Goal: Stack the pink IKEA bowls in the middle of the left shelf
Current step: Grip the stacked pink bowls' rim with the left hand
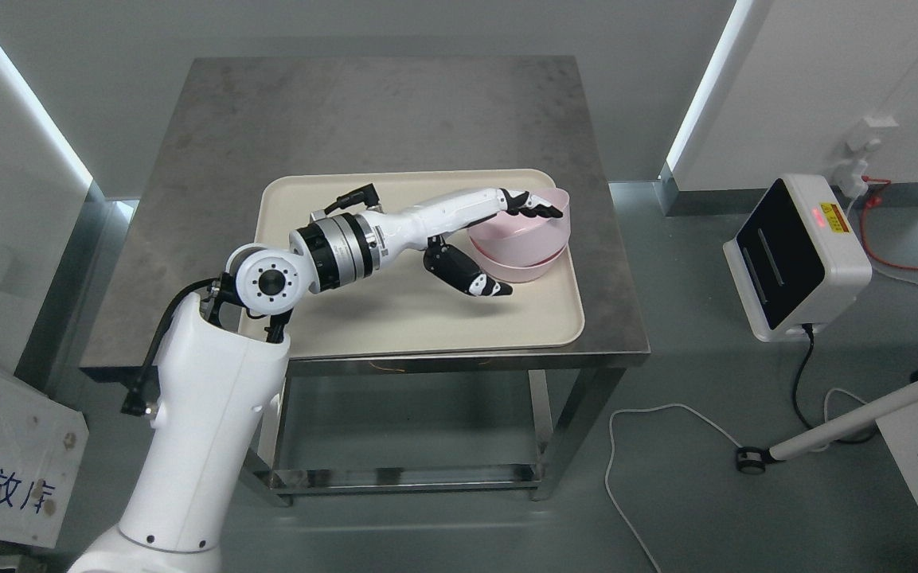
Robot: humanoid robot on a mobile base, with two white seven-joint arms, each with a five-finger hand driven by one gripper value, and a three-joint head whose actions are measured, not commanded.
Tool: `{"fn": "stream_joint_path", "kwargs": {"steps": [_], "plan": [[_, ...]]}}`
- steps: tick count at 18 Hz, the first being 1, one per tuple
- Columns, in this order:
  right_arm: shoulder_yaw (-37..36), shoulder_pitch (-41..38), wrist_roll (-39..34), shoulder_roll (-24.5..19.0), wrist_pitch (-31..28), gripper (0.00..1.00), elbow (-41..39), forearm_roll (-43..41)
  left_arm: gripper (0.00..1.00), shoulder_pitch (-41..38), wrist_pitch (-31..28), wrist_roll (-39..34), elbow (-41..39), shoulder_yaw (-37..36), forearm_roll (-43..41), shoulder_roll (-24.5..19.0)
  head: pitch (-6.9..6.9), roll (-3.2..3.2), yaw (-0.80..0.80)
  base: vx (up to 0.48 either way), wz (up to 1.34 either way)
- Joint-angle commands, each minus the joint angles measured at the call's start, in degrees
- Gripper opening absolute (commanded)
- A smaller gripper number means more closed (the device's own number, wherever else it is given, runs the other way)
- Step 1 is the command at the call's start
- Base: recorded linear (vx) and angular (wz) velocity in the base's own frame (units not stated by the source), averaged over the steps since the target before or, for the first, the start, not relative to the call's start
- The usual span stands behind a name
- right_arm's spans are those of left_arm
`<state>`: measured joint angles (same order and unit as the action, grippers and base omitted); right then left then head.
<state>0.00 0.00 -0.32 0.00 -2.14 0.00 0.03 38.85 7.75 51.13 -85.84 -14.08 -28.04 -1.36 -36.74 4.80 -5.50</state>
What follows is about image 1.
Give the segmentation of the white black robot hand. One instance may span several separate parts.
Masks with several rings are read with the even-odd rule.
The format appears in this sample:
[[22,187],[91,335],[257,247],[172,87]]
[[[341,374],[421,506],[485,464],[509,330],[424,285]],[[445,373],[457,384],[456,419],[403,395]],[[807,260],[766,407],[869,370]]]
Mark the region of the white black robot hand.
[[392,265],[405,249],[422,251],[424,267],[438,279],[468,296],[494,297],[510,296],[513,289],[488,276],[466,253],[447,244],[447,238],[502,212],[530,218],[563,216],[549,201],[524,189],[473,188],[445,193],[396,213],[367,209],[356,217],[374,232],[380,266]]

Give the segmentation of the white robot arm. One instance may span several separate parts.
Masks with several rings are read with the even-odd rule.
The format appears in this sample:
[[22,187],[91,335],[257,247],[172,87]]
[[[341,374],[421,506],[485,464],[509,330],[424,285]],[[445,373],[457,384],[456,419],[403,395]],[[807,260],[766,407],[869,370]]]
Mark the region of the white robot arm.
[[117,525],[72,572],[218,572],[240,466],[290,361],[285,326],[309,290],[366,277],[380,258],[370,226],[342,211],[378,209],[364,185],[316,212],[287,250],[244,244],[214,279],[183,287],[150,340],[123,412],[154,436]]

